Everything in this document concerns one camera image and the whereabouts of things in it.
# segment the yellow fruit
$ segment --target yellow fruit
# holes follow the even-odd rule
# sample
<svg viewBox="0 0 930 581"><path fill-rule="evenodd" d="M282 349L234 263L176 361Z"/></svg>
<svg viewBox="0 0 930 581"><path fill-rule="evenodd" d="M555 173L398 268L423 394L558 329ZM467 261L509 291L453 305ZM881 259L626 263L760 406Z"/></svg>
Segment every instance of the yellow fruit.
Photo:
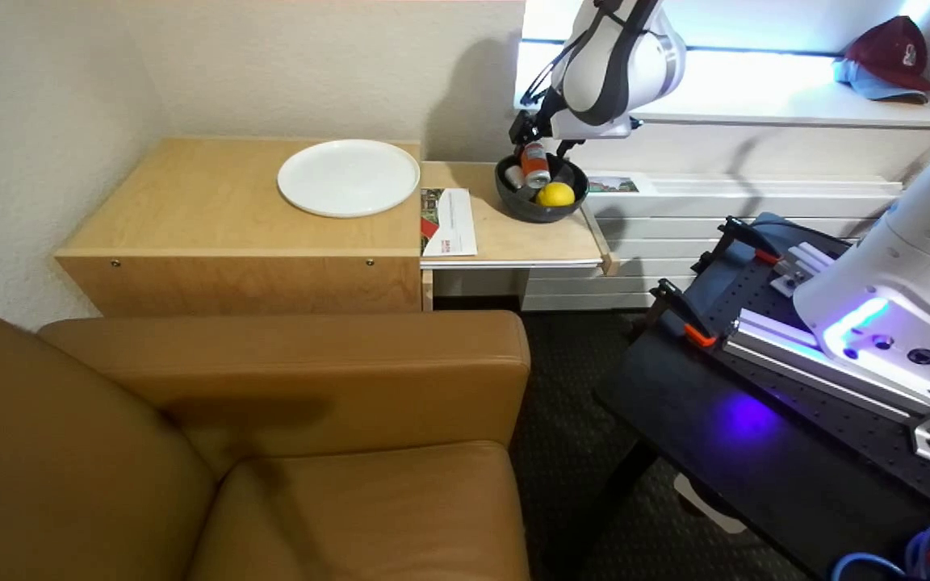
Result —
<svg viewBox="0 0 930 581"><path fill-rule="evenodd" d="M539 207L572 207L575 190L566 181L550 181L535 190Z"/></svg>

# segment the armchair backrest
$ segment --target armchair backrest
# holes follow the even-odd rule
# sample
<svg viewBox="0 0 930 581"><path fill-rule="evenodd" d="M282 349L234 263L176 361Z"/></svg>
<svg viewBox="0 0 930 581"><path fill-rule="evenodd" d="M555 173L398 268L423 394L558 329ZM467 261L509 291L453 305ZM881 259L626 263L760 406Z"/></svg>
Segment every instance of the armchair backrest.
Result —
<svg viewBox="0 0 930 581"><path fill-rule="evenodd" d="M209 488L152 406L0 323L0 577L183 577Z"/></svg>

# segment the floor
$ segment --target floor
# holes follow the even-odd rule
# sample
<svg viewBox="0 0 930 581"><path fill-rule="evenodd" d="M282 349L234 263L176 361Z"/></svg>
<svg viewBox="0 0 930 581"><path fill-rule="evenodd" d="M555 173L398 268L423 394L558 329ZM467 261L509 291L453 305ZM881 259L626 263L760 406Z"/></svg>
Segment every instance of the floor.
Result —
<svg viewBox="0 0 930 581"><path fill-rule="evenodd" d="M582 533L587 505L610 467L637 442L591 397L619 359L638 312L527 312L534 380L517 427L530 561L535 581L801 581L804 575L755 533L721 533L684 505L662 459L613 504L601 535Z"/></svg>

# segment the bowl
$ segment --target bowl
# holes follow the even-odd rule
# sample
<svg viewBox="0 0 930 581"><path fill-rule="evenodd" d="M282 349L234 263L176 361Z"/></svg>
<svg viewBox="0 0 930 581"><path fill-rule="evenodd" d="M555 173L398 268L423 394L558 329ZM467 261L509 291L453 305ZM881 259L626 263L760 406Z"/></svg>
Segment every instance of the bowl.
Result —
<svg viewBox="0 0 930 581"><path fill-rule="evenodd" d="M575 214L587 197L587 173L578 164L572 164L567 157L550 157L550 171L551 171L551 181L566 181L572 186L572 192L575 192L572 207L539 207L535 204L539 186L527 186L527 183L517 183L509 178L509 173L520 173L517 167L520 167L517 155L500 157L494 167L500 209L507 216L517 216L523 221L555 221L555 220L566 220L567 214Z"/></svg>

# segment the wooden cabinet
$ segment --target wooden cabinet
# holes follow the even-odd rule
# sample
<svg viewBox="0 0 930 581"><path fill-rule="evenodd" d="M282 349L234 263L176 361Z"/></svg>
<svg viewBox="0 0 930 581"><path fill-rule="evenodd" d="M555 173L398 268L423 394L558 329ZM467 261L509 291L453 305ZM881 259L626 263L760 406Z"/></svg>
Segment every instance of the wooden cabinet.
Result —
<svg viewBox="0 0 930 581"><path fill-rule="evenodd" d="M163 139L56 259L106 315L421 308L415 192L358 220L303 214L273 178L307 146Z"/></svg>

